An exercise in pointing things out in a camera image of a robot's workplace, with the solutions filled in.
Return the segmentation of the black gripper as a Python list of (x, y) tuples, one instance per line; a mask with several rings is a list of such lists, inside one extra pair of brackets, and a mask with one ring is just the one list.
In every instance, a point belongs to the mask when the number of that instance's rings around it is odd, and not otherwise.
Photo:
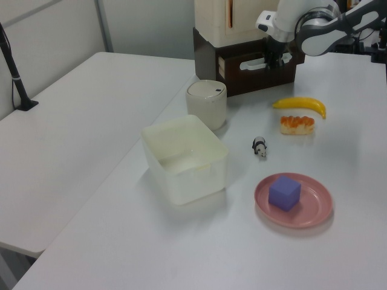
[(265, 45), (265, 71), (270, 70), (273, 60), (273, 69), (281, 66), (281, 57), (286, 48), (286, 43), (279, 42), (271, 36), (267, 37)]

